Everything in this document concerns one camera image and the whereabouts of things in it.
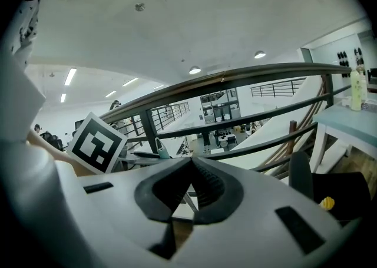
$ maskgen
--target patterned sleeve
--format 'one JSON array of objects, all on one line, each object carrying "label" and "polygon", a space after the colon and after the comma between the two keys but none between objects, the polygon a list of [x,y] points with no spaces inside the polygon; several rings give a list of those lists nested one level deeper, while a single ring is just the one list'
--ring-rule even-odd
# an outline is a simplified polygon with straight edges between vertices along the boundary
[{"label": "patterned sleeve", "polygon": [[38,11],[39,0],[24,1],[18,11],[20,17],[25,18],[25,22],[19,28],[19,41],[14,43],[15,46],[11,50],[20,66],[24,68],[29,64],[33,43],[37,37]]}]

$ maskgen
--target black rubber pad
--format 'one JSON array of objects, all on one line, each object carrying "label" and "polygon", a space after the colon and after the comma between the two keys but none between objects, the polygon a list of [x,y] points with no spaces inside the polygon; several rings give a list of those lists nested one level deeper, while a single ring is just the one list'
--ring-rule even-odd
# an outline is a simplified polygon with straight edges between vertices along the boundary
[{"label": "black rubber pad", "polygon": [[282,207],[275,212],[305,254],[312,252],[325,242],[293,208]]},{"label": "black rubber pad", "polygon": [[87,194],[91,194],[95,193],[96,191],[106,190],[110,187],[113,187],[113,185],[110,182],[103,182],[92,186],[85,186],[84,190],[87,192]]}]

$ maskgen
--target ceiling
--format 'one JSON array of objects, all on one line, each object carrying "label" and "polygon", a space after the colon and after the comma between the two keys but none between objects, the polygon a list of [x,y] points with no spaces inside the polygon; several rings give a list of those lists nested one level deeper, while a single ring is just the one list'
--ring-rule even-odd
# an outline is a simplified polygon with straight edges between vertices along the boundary
[{"label": "ceiling", "polygon": [[[64,82],[71,68],[77,68],[77,71],[71,84],[65,86]],[[64,106],[101,101],[111,102],[150,82],[139,78],[122,87],[134,77],[117,72],[63,65],[29,65],[25,73],[45,95],[44,107],[62,106],[63,104],[60,103],[62,93],[67,94]],[[116,91],[116,93],[105,98],[111,91]]]},{"label": "ceiling", "polygon": [[364,16],[356,0],[42,0],[32,62],[174,84],[193,65],[265,64]]}]

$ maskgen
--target green liquid bottle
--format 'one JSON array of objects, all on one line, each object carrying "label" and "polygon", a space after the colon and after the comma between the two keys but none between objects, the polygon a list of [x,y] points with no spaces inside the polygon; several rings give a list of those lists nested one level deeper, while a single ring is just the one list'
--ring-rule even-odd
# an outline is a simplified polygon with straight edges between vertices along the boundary
[{"label": "green liquid bottle", "polygon": [[361,110],[361,79],[356,69],[351,72],[351,110]]}]

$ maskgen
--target white table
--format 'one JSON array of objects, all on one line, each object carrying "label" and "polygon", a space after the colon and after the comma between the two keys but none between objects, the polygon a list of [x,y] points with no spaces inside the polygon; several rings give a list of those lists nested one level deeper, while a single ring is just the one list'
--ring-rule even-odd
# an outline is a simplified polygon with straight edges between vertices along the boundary
[{"label": "white table", "polygon": [[[172,156],[172,158],[177,158],[179,157],[179,155],[177,155],[177,152],[185,139],[186,137],[165,138],[165,139],[161,139],[161,142],[165,146],[169,155]],[[149,143],[143,144],[143,146],[138,148],[137,151],[153,153]]]},{"label": "white table", "polygon": [[219,136],[219,142],[221,142],[221,141],[227,141],[229,137],[236,137],[236,136],[234,134],[225,135],[224,138],[222,138],[222,136]]},{"label": "white table", "polygon": [[211,150],[211,154],[216,154],[216,153],[223,153],[224,149],[223,148],[215,148]]},{"label": "white table", "polygon": [[315,173],[321,163],[328,135],[358,148],[377,160],[377,114],[352,111],[341,105],[333,105],[314,115],[318,123],[316,141],[310,159],[310,169]]}]

